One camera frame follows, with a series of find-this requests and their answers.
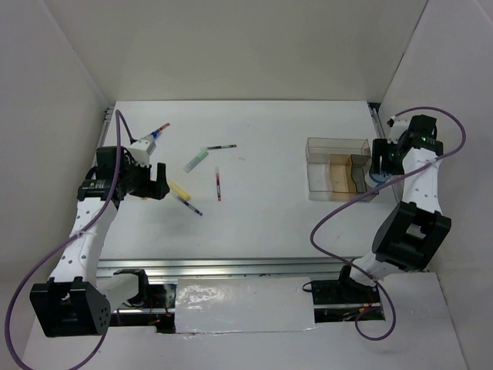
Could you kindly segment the red gel pen refill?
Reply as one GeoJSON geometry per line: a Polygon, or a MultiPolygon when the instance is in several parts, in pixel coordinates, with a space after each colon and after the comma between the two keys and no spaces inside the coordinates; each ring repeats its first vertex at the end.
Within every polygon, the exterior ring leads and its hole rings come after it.
{"type": "Polygon", "coordinates": [[[216,180],[216,196],[217,200],[220,202],[222,200],[221,186],[220,186],[220,169],[215,168],[215,180],[216,180]]]}

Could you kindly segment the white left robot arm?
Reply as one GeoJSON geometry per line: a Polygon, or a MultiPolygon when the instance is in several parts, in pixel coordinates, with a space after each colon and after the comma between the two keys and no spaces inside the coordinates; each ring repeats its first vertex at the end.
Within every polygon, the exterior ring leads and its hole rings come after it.
{"type": "Polygon", "coordinates": [[[166,166],[157,165],[151,178],[150,156],[156,148],[149,139],[130,147],[100,147],[96,164],[77,192],[77,214],[70,242],[43,284],[34,284],[29,299],[49,338],[103,335],[112,313],[123,303],[146,306],[152,288],[143,269],[121,269],[97,285],[100,254],[119,205],[128,195],[162,200],[169,193],[166,166]]]}

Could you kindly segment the blue gel pen refill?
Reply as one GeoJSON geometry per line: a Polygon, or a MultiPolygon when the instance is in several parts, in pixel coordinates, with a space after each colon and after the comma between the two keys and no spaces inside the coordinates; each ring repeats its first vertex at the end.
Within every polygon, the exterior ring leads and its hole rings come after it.
{"type": "Polygon", "coordinates": [[[194,207],[189,201],[183,199],[182,197],[178,196],[178,195],[174,195],[174,197],[183,205],[185,205],[187,208],[189,208],[192,212],[194,212],[195,214],[199,215],[199,216],[203,216],[203,212],[201,212],[200,210],[198,210],[196,207],[194,207]]]}

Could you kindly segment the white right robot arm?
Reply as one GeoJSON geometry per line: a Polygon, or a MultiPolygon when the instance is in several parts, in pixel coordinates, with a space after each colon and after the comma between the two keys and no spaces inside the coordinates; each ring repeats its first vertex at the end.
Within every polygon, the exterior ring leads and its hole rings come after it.
{"type": "Polygon", "coordinates": [[[427,115],[392,122],[389,138],[373,142],[371,179],[383,184],[404,176],[403,193],[375,234],[371,251],[341,270],[336,292],[342,301],[355,301],[390,274],[424,270],[448,235],[451,218],[438,201],[443,144],[436,122],[427,115]]]}

